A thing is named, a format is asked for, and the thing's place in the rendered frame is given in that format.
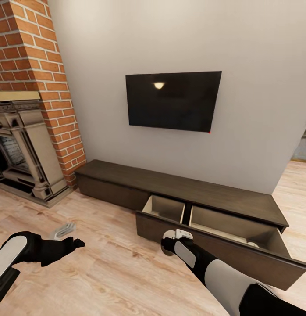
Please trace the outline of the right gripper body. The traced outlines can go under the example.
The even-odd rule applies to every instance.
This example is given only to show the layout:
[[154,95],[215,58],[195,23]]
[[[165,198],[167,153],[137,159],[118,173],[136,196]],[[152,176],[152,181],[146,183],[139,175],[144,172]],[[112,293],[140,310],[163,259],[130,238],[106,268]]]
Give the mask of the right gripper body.
[[174,245],[178,239],[164,238],[164,249],[174,253]]

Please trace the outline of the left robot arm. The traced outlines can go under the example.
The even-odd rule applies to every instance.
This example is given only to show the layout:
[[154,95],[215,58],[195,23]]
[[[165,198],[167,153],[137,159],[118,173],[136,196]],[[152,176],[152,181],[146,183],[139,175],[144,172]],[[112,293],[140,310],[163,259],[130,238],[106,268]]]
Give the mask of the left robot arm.
[[70,236],[60,240],[75,230],[74,223],[64,224],[50,232],[48,240],[29,231],[11,235],[0,249],[0,303],[20,273],[12,267],[15,263],[41,262],[41,266],[46,267],[71,254],[76,248],[84,247],[85,243],[79,238],[74,240]]

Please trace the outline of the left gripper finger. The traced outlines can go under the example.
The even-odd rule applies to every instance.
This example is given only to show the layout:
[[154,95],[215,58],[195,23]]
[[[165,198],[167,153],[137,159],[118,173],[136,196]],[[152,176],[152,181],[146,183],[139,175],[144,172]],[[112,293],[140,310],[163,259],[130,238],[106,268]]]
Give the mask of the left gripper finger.
[[84,247],[84,246],[85,246],[85,243],[79,238],[74,240],[74,249],[79,248],[79,247]]

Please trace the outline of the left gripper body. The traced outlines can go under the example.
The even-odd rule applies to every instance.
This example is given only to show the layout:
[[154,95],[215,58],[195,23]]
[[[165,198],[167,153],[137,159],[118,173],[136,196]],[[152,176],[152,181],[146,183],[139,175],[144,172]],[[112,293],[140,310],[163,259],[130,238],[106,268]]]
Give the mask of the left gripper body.
[[61,240],[61,241],[54,241],[50,240],[52,243],[52,249],[50,254],[46,259],[41,262],[42,267],[46,267],[47,265],[57,261],[68,254],[71,254],[74,250],[74,239],[72,236]]

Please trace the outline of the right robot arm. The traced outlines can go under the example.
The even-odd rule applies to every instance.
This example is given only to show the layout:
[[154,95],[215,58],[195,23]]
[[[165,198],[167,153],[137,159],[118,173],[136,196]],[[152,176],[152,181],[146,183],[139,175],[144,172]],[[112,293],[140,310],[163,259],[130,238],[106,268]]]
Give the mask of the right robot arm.
[[174,239],[162,238],[165,250],[179,256],[230,316],[306,316],[267,284],[232,268],[194,243],[190,232],[176,229]]

